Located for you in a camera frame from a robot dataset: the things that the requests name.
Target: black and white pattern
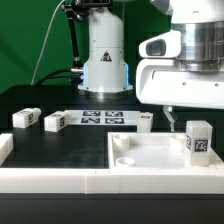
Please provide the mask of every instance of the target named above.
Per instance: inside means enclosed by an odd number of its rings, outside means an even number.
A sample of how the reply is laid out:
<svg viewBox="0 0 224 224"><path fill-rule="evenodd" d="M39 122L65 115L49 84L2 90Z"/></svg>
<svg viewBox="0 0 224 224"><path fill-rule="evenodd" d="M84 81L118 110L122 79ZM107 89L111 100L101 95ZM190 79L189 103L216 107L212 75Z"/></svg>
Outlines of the black and white pattern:
<svg viewBox="0 0 224 224"><path fill-rule="evenodd" d="M92 117L85 118L85 117L83 117L81 120L81 123L82 124L99 124L100 118L92 118Z"/></svg>
<svg viewBox="0 0 224 224"><path fill-rule="evenodd" d="M60 127L63 127L63 126L65 126L65 118L64 117L62 117L60 119Z"/></svg>
<svg viewBox="0 0 224 224"><path fill-rule="evenodd" d="M86 116L86 117L99 117L101 115L101 112L100 111L84 111L83 112L83 116Z"/></svg>
<svg viewBox="0 0 224 224"><path fill-rule="evenodd" d="M208 140L195 140L195 152L207 152L208 151Z"/></svg>
<svg viewBox="0 0 224 224"><path fill-rule="evenodd" d="M106 117L123 117L122 111L106 111Z"/></svg>
<svg viewBox="0 0 224 224"><path fill-rule="evenodd" d="M105 119L106 124L124 124L123 118L106 118Z"/></svg>
<svg viewBox="0 0 224 224"><path fill-rule="evenodd" d="M33 122L33 120L34 120L33 114L29 114L28 115L28 119L29 119L29 123L31 124Z"/></svg>
<svg viewBox="0 0 224 224"><path fill-rule="evenodd" d="M189 150L191 150L191 137L189 135L187 135L187 142L186 142L186 146Z"/></svg>

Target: white box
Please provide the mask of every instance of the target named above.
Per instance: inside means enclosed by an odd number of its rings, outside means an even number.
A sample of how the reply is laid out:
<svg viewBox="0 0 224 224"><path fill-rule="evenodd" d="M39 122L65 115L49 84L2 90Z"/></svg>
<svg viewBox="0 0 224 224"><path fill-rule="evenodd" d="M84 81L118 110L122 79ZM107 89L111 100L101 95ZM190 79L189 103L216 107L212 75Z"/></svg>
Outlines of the white box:
<svg viewBox="0 0 224 224"><path fill-rule="evenodd" d="M188 121L186 135L185 162L192 166L209 166L212 126L206 121Z"/></svg>
<svg viewBox="0 0 224 224"><path fill-rule="evenodd" d="M36 123L41 114L39 108L26 108L12 115L14 128L27 128Z"/></svg>
<svg viewBox="0 0 224 224"><path fill-rule="evenodd" d="M44 118L45 131L58 132L69 124L71 115L68 111L57 111Z"/></svg>

